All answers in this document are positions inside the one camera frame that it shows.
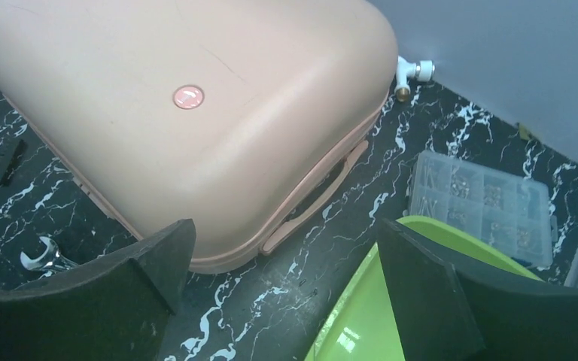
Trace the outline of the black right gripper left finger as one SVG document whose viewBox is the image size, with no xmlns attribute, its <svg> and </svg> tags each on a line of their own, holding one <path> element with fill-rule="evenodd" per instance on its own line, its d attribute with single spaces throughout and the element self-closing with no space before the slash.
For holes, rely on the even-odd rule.
<svg viewBox="0 0 578 361">
<path fill-rule="evenodd" d="M 0 360 L 154 360 L 196 243 L 179 220 L 130 246 L 0 290 Z"/>
</svg>

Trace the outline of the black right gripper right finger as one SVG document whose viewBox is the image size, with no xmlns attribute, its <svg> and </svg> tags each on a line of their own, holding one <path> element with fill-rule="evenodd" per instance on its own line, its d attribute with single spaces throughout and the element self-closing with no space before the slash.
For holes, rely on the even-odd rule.
<svg viewBox="0 0 578 361">
<path fill-rule="evenodd" d="M 394 221 L 377 245 L 407 360 L 578 360 L 578 288 L 489 265 Z"/>
</svg>

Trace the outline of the pink hard-shell suitcase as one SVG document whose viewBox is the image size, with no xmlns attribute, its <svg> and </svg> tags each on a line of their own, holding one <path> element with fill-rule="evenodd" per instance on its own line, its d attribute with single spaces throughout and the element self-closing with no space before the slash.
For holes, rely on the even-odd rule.
<svg viewBox="0 0 578 361">
<path fill-rule="evenodd" d="M 6 100 L 136 238 L 191 219 L 206 275 L 327 204 L 397 62 L 367 1 L 0 1 Z"/>
</svg>

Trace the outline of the white pneumatic elbow fitting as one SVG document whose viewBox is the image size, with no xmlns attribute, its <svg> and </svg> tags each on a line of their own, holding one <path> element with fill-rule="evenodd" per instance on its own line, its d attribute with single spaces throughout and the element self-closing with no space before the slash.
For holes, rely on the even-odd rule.
<svg viewBox="0 0 578 361">
<path fill-rule="evenodd" d="M 409 80 L 428 82 L 432 80 L 435 70 L 435 64 L 431 60 L 409 62 L 402 56 L 398 56 L 395 74 L 396 86 L 394 89 L 396 99 L 399 102 L 408 101 L 411 96 Z"/>
</svg>

